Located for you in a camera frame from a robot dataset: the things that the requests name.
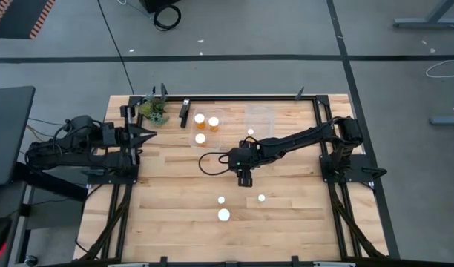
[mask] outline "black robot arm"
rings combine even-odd
[[[340,136],[335,134],[337,125]],[[247,137],[239,148],[232,148],[228,156],[228,169],[237,173],[239,186],[252,187],[251,170],[283,158],[288,152],[320,142],[333,144],[330,168],[343,174],[350,168],[352,150],[362,144],[362,133],[356,119],[336,117],[329,122],[283,138],[256,140]]]
[[[60,132],[65,136],[58,138]],[[85,173],[92,183],[127,183],[136,180],[139,150],[156,132],[126,122],[125,127],[102,123],[89,116],[67,119],[54,137],[46,142],[34,142],[25,154],[26,164],[34,171],[57,166],[90,167]],[[93,155],[96,149],[105,154]]]

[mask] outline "potted plant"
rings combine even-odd
[[[148,118],[150,122],[161,127],[169,120],[169,116],[164,116],[166,103],[166,87],[161,84],[161,97],[155,97],[156,87],[153,87],[152,93],[144,98],[144,103],[139,106],[139,113]]]

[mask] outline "gray floor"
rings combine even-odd
[[[391,27],[393,18],[425,16],[437,2],[335,1],[349,54],[454,54],[454,29]],[[182,22],[167,33],[116,0],[102,5],[124,56],[338,55],[321,0],[182,0]],[[36,40],[0,39],[0,57],[46,56],[116,56],[96,0],[58,0]],[[389,170],[384,187],[401,256],[454,262],[454,127],[427,121],[454,116],[454,79],[427,78],[435,63],[353,62],[352,68],[378,163]],[[305,93],[349,92],[340,62],[137,62],[127,69],[135,93],[160,82],[169,93],[296,93],[301,86]],[[454,65],[437,73],[454,73]],[[103,119],[110,95],[130,93],[120,63],[0,64],[0,88],[17,85],[36,87],[31,116],[53,122],[79,114]],[[30,124],[46,134],[56,130]],[[33,141],[27,133],[22,150]],[[66,179],[83,182],[70,171]],[[54,198],[35,195],[36,201]],[[47,216],[61,209],[57,219]],[[35,231],[30,252],[43,264],[69,261],[80,205],[51,203],[37,212],[35,224],[57,228]]]

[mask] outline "transparent plastic container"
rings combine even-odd
[[[245,135],[248,136],[249,130],[253,130],[251,135],[257,140],[274,136],[274,118],[276,116],[274,108],[259,105],[248,105],[245,109]]]
[[[199,129],[197,123],[194,121],[194,117],[197,114],[202,114],[205,117],[205,128]],[[224,129],[225,122],[225,112],[221,109],[213,108],[196,108],[194,114],[191,117],[191,134],[189,135],[189,145],[193,148],[210,148],[219,150],[222,145],[222,133]],[[219,130],[211,131],[209,127],[209,119],[211,117],[217,117],[219,119]],[[196,143],[196,135],[204,134],[205,135],[205,145],[199,146]]]

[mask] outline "butcher block tabletop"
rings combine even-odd
[[[112,96],[106,122],[123,126],[119,107],[130,96]],[[329,95],[332,116],[353,116],[346,94]],[[143,146],[138,183],[133,187],[122,261],[169,262],[301,261],[340,260],[332,207],[327,184],[321,177],[319,145],[302,148],[273,164],[252,171],[253,187],[237,185],[237,177],[227,172],[216,177],[203,174],[198,160],[205,148],[192,148],[191,126],[196,108],[225,112],[221,151],[237,147],[245,139],[244,118],[249,105],[271,108],[274,136],[285,137],[316,126],[310,101],[193,101],[188,124],[180,127],[181,101],[168,102],[167,124],[154,127],[147,119],[142,126],[158,133]],[[356,148],[355,154],[362,153]],[[218,155],[202,160],[208,172],[226,168]],[[355,221],[374,246],[387,254],[384,233],[374,194],[360,183],[349,183]],[[89,249],[107,223],[112,185],[103,185],[85,204],[79,244]],[[258,195],[266,196],[264,202]],[[225,197],[219,204],[217,199]],[[220,221],[221,208],[230,219]],[[352,255],[349,231],[343,221],[348,254]],[[118,228],[113,231],[109,257],[115,255]],[[74,258],[84,252],[76,247]]]

